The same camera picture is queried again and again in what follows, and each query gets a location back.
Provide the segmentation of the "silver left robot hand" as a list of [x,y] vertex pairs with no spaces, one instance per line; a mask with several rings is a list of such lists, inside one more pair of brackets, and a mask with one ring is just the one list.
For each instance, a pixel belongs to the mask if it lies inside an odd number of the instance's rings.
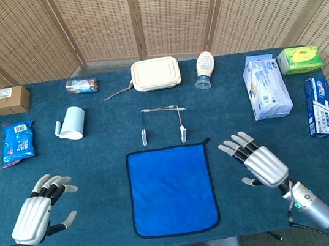
[[71,177],[42,176],[28,197],[18,215],[12,232],[12,239],[16,244],[37,246],[43,239],[59,231],[66,230],[75,220],[77,211],[73,210],[67,218],[57,225],[50,225],[52,209],[64,193],[78,190],[77,186],[70,185]]

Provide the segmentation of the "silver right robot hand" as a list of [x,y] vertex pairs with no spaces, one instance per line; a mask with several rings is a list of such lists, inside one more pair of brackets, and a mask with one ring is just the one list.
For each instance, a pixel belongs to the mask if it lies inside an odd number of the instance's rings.
[[243,131],[231,135],[231,139],[223,141],[218,148],[238,160],[255,176],[254,180],[248,179],[248,185],[278,188],[288,181],[289,168],[268,148],[257,144]]

